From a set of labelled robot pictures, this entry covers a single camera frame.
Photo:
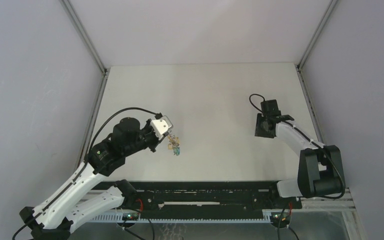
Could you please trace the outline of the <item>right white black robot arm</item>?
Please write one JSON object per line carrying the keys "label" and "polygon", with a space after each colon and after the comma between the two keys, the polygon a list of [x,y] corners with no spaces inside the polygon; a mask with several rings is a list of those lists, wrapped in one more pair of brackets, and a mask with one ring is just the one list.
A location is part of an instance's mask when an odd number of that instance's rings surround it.
{"label": "right white black robot arm", "polygon": [[269,203],[282,208],[289,198],[340,199],[346,191],[341,151],[335,145],[310,138],[293,117],[282,114],[275,99],[263,100],[257,114],[256,137],[278,138],[298,156],[296,178],[280,180]]}

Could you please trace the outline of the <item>keyring with coloured keys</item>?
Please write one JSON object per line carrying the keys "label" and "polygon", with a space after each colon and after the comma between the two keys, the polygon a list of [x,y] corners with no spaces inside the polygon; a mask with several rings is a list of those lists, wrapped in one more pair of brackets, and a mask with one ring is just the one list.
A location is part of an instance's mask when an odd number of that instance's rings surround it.
{"label": "keyring with coloured keys", "polygon": [[168,145],[167,145],[168,149],[171,150],[175,156],[179,156],[181,154],[179,138],[171,133],[167,136],[167,138],[168,138]]}

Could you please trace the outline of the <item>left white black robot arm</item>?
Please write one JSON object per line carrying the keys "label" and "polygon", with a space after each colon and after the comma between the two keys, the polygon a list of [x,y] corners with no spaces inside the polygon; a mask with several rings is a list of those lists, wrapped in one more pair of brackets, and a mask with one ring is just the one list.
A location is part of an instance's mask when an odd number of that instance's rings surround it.
{"label": "left white black robot arm", "polygon": [[126,158],[142,150],[156,151],[173,124],[166,116],[148,119],[144,127],[133,117],[125,117],[100,143],[89,151],[70,178],[49,198],[35,207],[24,207],[19,215],[34,240],[67,240],[81,225],[97,215],[122,206],[133,207],[137,191],[119,180],[104,193],[85,202],[80,200],[103,182]]}

